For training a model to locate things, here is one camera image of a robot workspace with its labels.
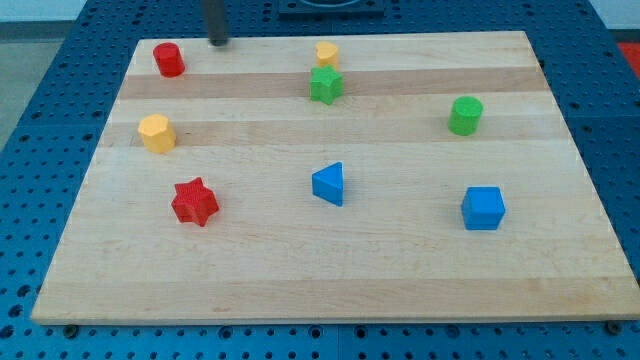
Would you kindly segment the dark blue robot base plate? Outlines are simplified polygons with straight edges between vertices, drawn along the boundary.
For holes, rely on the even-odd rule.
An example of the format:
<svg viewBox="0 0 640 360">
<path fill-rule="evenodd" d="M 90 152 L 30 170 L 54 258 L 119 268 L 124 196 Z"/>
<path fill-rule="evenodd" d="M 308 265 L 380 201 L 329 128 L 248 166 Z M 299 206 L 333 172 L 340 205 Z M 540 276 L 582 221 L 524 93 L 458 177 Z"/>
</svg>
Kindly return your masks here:
<svg viewBox="0 0 640 360">
<path fill-rule="evenodd" d="M 276 8 L 280 18 L 302 16 L 381 16 L 386 8 L 386 0 L 277 0 Z"/>
</svg>

